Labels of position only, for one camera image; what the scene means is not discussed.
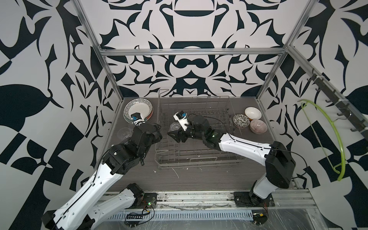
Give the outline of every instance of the wire dish rack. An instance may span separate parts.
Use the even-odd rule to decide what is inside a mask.
[[[156,143],[155,161],[159,168],[183,168],[198,166],[229,165],[244,160],[242,156],[234,153],[222,152],[207,148],[201,140],[188,139],[185,143],[177,143],[167,135],[174,120],[173,115],[183,110],[187,114],[213,117],[224,123],[228,132],[232,133],[233,123],[229,114],[229,96],[206,97],[160,97],[165,90],[159,91],[157,123],[161,125],[163,139]],[[207,118],[213,129],[226,132],[223,124]]]

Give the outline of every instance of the metal grate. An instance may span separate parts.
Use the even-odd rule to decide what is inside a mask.
[[[120,211],[106,221],[124,221],[126,214],[132,211]],[[143,219],[130,219],[129,221],[145,221],[152,217],[153,213],[144,216]],[[151,221],[166,220],[253,220],[251,210],[183,210],[183,211],[156,211]]]
[[[176,143],[167,135],[170,125],[175,122],[173,115],[181,110],[188,114],[219,119],[232,133],[234,129],[229,107],[231,107],[229,96],[175,98],[175,100],[159,97],[157,123],[162,127],[163,139],[156,144],[155,161],[158,166],[160,168],[197,167],[228,165],[243,161],[244,158],[237,154],[209,149],[201,140],[188,139],[185,143]],[[208,118],[212,128],[226,132],[223,124],[216,119]]]

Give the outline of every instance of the bowl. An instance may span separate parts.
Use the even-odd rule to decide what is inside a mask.
[[[133,118],[131,118],[131,115],[134,113],[140,113],[144,117],[144,120],[147,121],[153,114],[151,102],[144,98],[137,98],[130,101],[124,108],[124,119],[128,123],[132,122]]]
[[[260,110],[255,107],[246,108],[244,113],[249,118],[249,120],[258,120],[262,117],[262,113],[260,112]]]
[[[233,117],[233,122],[238,128],[245,128],[250,124],[249,119],[244,114],[236,114]]]
[[[267,125],[261,120],[252,120],[249,127],[251,128],[251,131],[255,134],[262,134],[267,132]]]

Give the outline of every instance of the gray tabletop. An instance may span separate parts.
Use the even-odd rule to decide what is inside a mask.
[[[125,105],[135,98],[125,98]],[[150,121],[157,121],[155,109],[158,106],[157,98],[147,98],[153,106],[153,115]],[[230,98],[232,108],[230,114],[242,113],[245,108],[258,104],[254,98]],[[112,144],[120,143],[117,133],[120,129],[128,127],[128,123],[122,115],[118,118],[113,135],[110,140]],[[236,129],[235,135],[255,142],[272,143],[270,133],[258,135],[250,129]],[[227,166],[204,166],[175,169],[158,169],[155,162],[155,147],[152,146],[144,160],[145,165],[140,164],[129,170],[129,172],[110,187],[109,191],[121,191],[130,183],[137,183],[145,191],[169,191],[169,190],[243,190],[250,189],[255,180],[265,173],[265,168],[257,162],[245,159],[244,162]]]

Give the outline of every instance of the green hanger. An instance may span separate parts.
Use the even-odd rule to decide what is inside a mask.
[[[310,100],[307,100],[307,99],[301,99],[301,100],[299,100],[298,102],[301,102],[301,101],[305,101],[306,103],[302,103],[301,104],[301,108],[302,108],[302,110],[303,110],[303,112],[304,112],[304,114],[305,114],[305,116],[307,117],[307,119],[308,119],[308,122],[309,122],[309,124],[310,124],[310,126],[312,127],[312,130],[313,130],[313,133],[314,133],[314,135],[316,136],[316,138],[317,138],[317,141],[318,141],[318,143],[319,143],[319,145],[322,147],[322,150],[323,150],[323,152],[324,152],[324,154],[326,155],[326,157],[327,157],[327,160],[328,160],[328,162],[330,163],[330,165],[331,165],[331,167],[332,167],[332,169],[333,169],[333,171],[334,172],[336,172],[337,174],[339,174],[339,177],[337,178],[337,180],[338,181],[340,181],[343,177],[344,177],[344,174],[345,174],[345,151],[344,151],[344,146],[343,146],[343,143],[342,143],[342,141],[341,141],[341,138],[340,138],[340,134],[339,134],[339,132],[337,131],[337,128],[335,127],[335,125],[334,125],[334,122],[335,121],[337,121],[338,119],[336,119],[336,120],[334,120],[334,121],[332,121],[331,120],[331,118],[327,115],[327,113],[321,108],[321,107],[319,107],[318,105],[316,105],[315,103],[313,103],[312,101],[310,101]],[[340,153],[341,153],[341,163],[339,163],[338,165],[336,165],[336,166],[333,166],[332,165],[332,163],[331,163],[331,161],[330,161],[330,159],[328,158],[328,155],[327,155],[327,153],[326,153],[326,151],[325,151],[325,148],[322,146],[322,143],[321,143],[321,141],[319,140],[319,138],[318,138],[318,136],[317,136],[317,133],[316,133],[316,131],[314,130],[314,128],[313,128],[313,126],[312,126],[312,123],[311,123],[311,121],[309,120],[309,118],[308,118],[308,116],[307,116],[307,113],[305,112],[305,110],[304,110],[304,107],[306,107],[307,106],[307,104],[308,103],[310,103],[310,104],[312,104],[314,107],[316,107],[324,116],[325,116],[325,118],[328,120],[328,122],[330,123],[330,125],[331,125],[331,127],[332,127],[332,129],[333,129],[333,131],[335,132],[335,135],[336,135],[336,137],[337,137],[337,141],[338,141],[338,143],[339,143],[339,147],[340,147]],[[340,166],[341,165],[341,172],[339,172],[337,169],[336,169],[336,167],[338,167],[338,166]]]

